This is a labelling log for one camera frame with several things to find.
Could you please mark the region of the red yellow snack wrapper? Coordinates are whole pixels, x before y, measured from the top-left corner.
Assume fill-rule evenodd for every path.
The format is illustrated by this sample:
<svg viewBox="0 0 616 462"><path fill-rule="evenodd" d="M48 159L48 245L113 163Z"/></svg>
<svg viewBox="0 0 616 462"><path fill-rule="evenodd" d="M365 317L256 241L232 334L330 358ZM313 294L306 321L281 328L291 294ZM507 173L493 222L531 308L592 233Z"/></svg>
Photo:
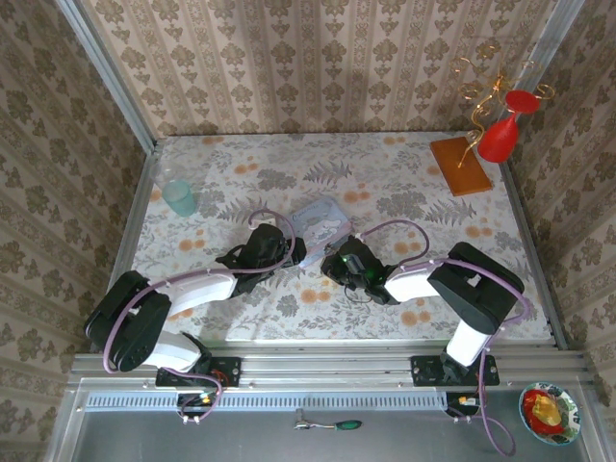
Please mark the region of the red yellow snack wrapper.
<svg viewBox="0 0 616 462"><path fill-rule="evenodd" d="M529 390L523 396L526 423L539 434L560 434L564 431L560 411L554 398L542 390Z"/></svg>

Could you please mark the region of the pastel cartoon tin box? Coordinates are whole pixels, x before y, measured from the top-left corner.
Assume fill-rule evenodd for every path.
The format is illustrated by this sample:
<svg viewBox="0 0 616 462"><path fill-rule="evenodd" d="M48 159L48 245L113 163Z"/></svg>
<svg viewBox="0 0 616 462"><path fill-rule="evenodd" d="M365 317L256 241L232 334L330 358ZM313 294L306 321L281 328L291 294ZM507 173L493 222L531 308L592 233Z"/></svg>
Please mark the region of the pastel cartoon tin box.
<svg viewBox="0 0 616 462"><path fill-rule="evenodd" d="M289 220L295 235L304 240L305 259L299 264L301 269L317 263L325 257L324 247L334 243L340 247L350 235L352 224L332 197L322 197L293 212Z"/></svg>

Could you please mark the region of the red wine glass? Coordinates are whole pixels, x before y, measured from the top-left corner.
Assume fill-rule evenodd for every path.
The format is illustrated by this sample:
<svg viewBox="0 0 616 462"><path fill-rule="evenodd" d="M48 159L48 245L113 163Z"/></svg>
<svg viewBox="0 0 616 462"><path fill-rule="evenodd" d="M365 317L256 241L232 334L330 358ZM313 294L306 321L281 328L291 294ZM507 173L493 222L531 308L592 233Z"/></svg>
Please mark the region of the red wine glass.
<svg viewBox="0 0 616 462"><path fill-rule="evenodd" d="M509 116L493 124L478 144L477 153L485 161L500 164L513 152L519 138L517 118L534 114L540 107L538 96L526 90L512 90L505 96Z"/></svg>

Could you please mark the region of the orange wooden base board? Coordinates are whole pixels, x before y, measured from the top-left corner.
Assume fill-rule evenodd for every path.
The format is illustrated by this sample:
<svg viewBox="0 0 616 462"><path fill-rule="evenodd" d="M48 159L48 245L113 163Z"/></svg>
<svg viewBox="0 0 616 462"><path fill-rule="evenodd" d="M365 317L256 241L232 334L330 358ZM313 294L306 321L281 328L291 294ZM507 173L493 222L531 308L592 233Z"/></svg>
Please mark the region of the orange wooden base board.
<svg viewBox="0 0 616 462"><path fill-rule="evenodd" d="M492 189L492 182L465 137L433 141L430 150L453 196Z"/></svg>

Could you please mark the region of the green-handled ratchet screwdriver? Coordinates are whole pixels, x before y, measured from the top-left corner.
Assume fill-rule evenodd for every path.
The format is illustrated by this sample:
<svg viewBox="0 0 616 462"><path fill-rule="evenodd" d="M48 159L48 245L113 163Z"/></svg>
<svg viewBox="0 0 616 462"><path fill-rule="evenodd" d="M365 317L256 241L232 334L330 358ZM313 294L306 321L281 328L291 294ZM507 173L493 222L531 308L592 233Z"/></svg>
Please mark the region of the green-handled ratchet screwdriver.
<svg viewBox="0 0 616 462"><path fill-rule="evenodd" d="M334 431L351 431L359 429L363 423L357 420L347 420L340 421L335 423L317 423L310 420L307 420L304 417L304 413L302 409L297 409L295 411L295 430L310 430L310 429L326 429L326 430L334 430Z"/></svg>

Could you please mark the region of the clear plastic cup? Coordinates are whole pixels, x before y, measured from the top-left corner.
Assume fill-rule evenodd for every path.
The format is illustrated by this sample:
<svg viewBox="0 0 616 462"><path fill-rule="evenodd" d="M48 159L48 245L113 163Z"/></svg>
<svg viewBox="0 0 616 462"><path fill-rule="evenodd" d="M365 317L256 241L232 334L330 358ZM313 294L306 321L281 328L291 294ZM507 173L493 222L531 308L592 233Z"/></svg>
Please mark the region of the clear plastic cup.
<svg viewBox="0 0 616 462"><path fill-rule="evenodd" d="M180 179L179 166L171 161L158 160L150 171L150 177L162 190L167 184Z"/></svg>

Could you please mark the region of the patterned ceramic bowl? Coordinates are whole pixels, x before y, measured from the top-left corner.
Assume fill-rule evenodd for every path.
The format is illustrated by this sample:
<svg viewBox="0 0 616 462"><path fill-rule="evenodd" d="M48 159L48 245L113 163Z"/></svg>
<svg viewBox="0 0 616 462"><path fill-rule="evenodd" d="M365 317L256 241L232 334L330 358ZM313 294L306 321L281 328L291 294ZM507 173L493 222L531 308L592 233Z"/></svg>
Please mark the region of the patterned ceramic bowl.
<svg viewBox="0 0 616 462"><path fill-rule="evenodd" d="M526 423L523 412L523 396L529 390L542 390L547 392L555 399L560 415L564 431L560 434L539 434L534 432ZM581 433L581 416L578 405L573 398L561 387L549 382L535 382L524 388L519 397L519 411L523 424L526 429L539 441L551 446L563 447L572 444Z"/></svg>

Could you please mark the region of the floral tablecloth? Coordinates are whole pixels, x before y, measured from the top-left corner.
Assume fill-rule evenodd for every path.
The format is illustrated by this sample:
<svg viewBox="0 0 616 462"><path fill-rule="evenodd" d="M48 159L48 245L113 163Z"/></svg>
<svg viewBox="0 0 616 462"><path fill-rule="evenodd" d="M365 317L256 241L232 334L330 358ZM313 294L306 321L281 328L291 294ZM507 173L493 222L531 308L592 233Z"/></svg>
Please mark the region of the floral tablecloth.
<svg viewBox="0 0 616 462"><path fill-rule="evenodd" d="M132 266L152 280L210 268L246 242L252 212L289 214L328 196L385 264L442 258L459 242L499 261L522 279L533 305L500 338L547 341L551 332L500 168L484 166L490 191L455 197L430 150L437 140L435 133L170 139L158 159L187 175L198 208L182 218L153 190ZM248 295L171 316L165 329L229 342L444 341L457 324L440 298L380 306L345 291L313 264L279 270Z"/></svg>

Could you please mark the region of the aluminium profile frame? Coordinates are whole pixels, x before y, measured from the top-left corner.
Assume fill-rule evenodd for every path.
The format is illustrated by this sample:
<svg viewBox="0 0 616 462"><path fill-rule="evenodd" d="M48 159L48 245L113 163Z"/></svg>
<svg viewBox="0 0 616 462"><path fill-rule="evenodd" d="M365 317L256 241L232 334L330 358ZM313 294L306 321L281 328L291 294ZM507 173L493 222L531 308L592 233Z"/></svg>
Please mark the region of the aluminium profile frame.
<svg viewBox="0 0 616 462"><path fill-rule="evenodd" d="M130 209L128 225L115 259L112 278L118 279L128 270L138 247L137 228L143 223L148 196L153 188L151 172L162 145L148 133L129 98L126 86L105 51L102 39L88 18L81 0L57 0L67 22L109 87L114 101L127 117L146 157L139 184ZM324 342L222 342L215 344L216 354L242 358L243 372L232 396L260 399L260 413L271 424L279 413L279 403L291 397L319 398L327 413L355 408L362 396L378 396L382 408L372 412L374 418L389 417L391 431L405 436L403 448L387 450L389 458L404 461L434 458L444 461L468 461L477 453L487 437L480 419L463 422L474 431L473 445L463 449L460 440L462 425L434 408L404 410L402 404L412 398L427 400L428 388L413 383L410 359L441 348L438 341L324 341ZM616 449L609 440L598 397L591 384L591 369L586 357L565 346L562 337L552 344L500 343L494 349L500 383L491 396L499 401L515 403L517 395L534 378L562 385L578 405L582 430L570 446L557 449L548 446L523 429L517 412L505 415L508 434L517 451L501 462L529 462L530 451L536 449L547 462L616 462ZM132 372L108 374L99 363L97 353L81 354L70 373L58 423L48 455L53 460L68 460L80 450L92 449L93 442L85 435L87 403L91 395L117 396L149 394L159 397L162 390L155 385L156 372L141 366Z"/></svg>

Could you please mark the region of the teal translucent cup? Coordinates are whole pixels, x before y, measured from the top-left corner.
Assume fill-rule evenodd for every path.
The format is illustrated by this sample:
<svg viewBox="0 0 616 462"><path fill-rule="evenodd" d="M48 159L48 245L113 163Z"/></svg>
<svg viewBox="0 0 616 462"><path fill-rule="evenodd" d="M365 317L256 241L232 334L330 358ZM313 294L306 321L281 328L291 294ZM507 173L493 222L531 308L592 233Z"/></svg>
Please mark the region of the teal translucent cup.
<svg viewBox="0 0 616 462"><path fill-rule="evenodd" d="M168 182L163 188L163 199L180 217L189 217L196 210L191 186L184 180Z"/></svg>

